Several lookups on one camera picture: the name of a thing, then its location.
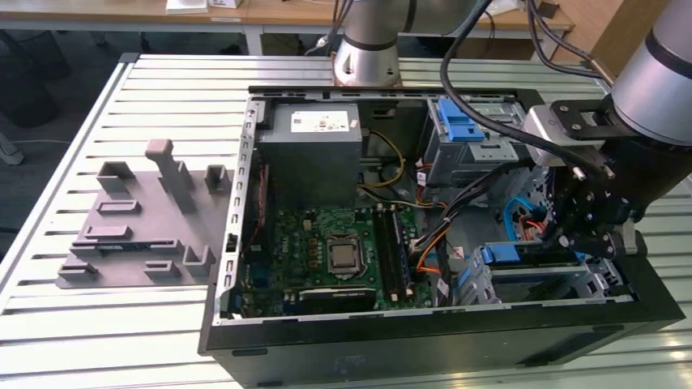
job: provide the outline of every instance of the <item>small white box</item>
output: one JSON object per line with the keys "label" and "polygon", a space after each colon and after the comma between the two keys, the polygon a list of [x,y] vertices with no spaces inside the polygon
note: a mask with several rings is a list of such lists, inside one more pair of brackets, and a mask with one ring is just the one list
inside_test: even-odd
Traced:
{"label": "small white box", "polygon": [[173,14],[200,14],[207,12],[207,0],[168,0],[165,13]]}
{"label": "small white box", "polygon": [[224,8],[237,8],[243,0],[209,0],[211,6],[223,6]]}

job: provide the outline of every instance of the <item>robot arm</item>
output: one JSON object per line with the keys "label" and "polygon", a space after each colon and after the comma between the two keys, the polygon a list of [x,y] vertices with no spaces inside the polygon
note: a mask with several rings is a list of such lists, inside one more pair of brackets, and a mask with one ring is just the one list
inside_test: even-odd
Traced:
{"label": "robot arm", "polygon": [[552,167],[551,223],[541,239],[613,258],[641,254],[632,222],[692,173],[692,5],[671,3],[601,101],[533,107],[524,131],[605,166],[605,182],[560,168],[559,158],[529,148]]}
{"label": "robot arm", "polygon": [[336,83],[367,87],[399,85],[397,34],[449,34],[469,15],[473,3],[352,0],[344,21],[344,40],[335,57]]}

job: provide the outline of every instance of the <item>wooden desk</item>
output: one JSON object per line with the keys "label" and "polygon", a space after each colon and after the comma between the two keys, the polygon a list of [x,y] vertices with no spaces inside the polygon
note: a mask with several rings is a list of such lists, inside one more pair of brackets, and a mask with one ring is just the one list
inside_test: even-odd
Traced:
{"label": "wooden desk", "polygon": [[51,20],[108,23],[215,23],[215,18],[244,21],[249,0],[240,7],[211,7],[204,14],[165,15],[167,0],[1,0],[0,20]]}
{"label": "wooden desk", "polygon": [[[0,28],[136,32],[240,32],[251,55],[261,55],[261,34],[323,34],[329,30],[332,0],[244,0],[237,9],[165,15],[165,0],[0,0]],[[575,26],[563,12],[548,20],[559,35]],[[495,17],[497,39],[529,39],[527,14],[511,11]],[[481,19],[469,37],[485,38],[489,21]],[[544,40],[552,56],[557,46]]]}
{"label": "wooden desk", "polygon": [[[332,23],[333,9],[333,0],[251,0],[245,23],[328,26]],[[497,30],[528,31],[529,22],[523,11],[505,12],[493,19]],[[553,29],[563,31],[569,31],[575,26],[561,11],[557,11],[556,17],[547,22]],[[489,29],[487,18],[480,20],[477,28]]]}

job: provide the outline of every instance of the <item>green circuit board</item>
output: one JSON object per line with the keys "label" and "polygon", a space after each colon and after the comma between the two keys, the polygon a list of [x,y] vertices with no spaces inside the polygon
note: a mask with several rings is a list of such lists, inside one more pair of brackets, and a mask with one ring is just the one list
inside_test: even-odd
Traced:
{"label": "green circuit board", "polygon": [[[280,211],[276,220],[272,264],[251,265],[249,272],[265,277],[243,295],[251,317],[285,315],[284,292],[291,289],[352,286],[375,289],[375,310],[400,310],[432,306],[431,287],[425,279],[412,284],[413,295],[391,301],[381,292],[380,263],[375,241],[371,208],[309,209],[303,212]],[[413,212],[399,212],[404,242],[417,235]],[[361,270],[352,276],[336,276],[329,272],[328,241],[336,237],[357,237]]]}

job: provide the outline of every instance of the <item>sticker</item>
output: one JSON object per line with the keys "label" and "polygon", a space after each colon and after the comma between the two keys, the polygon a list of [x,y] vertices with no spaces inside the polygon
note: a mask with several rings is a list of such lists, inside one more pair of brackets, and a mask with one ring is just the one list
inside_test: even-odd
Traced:
{"label": "sticker", "polygon": [[239,18],[212,18],[212,22],[240,23]]}
{"label": "sticker", "polygon": [[291,115],[291,132],[347,131],[347,111],[296,111]]}
{"label": "sticker", "polygon": [[437,290],[445,297],[449,296],[449,285],[447,285],[447,282],[444,282],[441,278],[437,278]]}
{"label": "sticker", "polygon": [[419,182],[419,185],[420,186],[425,186],[427,182],[428,182],[428,176],[425,173],[423,172],[419,172],[416,175],[415,175],[415,178],[416,178],[416,181]]}
{"label": "sticker", "polygon": [[467,257],[464,254],[464,247],[461,247],[461,246],[455,247],[455,253],[459,256],[459,258],[461,258],[461,259],[464,259]]}

